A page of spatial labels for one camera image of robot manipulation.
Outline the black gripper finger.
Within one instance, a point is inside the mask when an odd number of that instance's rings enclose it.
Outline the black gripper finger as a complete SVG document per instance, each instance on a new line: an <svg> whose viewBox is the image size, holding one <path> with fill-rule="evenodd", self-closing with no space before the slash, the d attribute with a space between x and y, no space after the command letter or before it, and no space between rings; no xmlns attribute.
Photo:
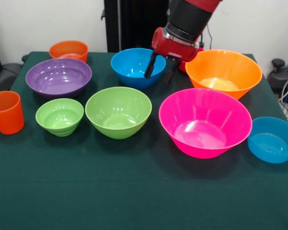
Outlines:
<svg viewBox="0 0 288 230"><path fill-rule="evenodd" d="M171 67L171 69L169 70L169 72L166 74L165 78L164 78L164 83L165 84L169 84L170 81L172 80L176 70L179 68L179 65L181 64L180 61L175 60L173 66Z"/></svg>
<svg viewBox="0 0 288 230"><path fill-rule="evenodd" d="M149 79L151 77L152 73L153 73L156 57L157 57L157 53L153 52L151 57L150 57L150 61L148 63L146 71L144 73L144 77L147 78L147 79Z"/></svg>

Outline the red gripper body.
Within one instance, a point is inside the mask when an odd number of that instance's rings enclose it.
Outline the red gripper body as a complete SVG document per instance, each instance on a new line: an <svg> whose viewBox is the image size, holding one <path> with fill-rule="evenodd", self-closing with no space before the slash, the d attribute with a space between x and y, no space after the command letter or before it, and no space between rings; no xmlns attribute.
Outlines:
<svg viewBox="0 0 288 230"><path fill-rule="evenodd" d="M173 57L178 61L189 62L199 52L198 42L185 42L169 34L165 28L158 27L152 38L153 50L164 57Z"/></svg>

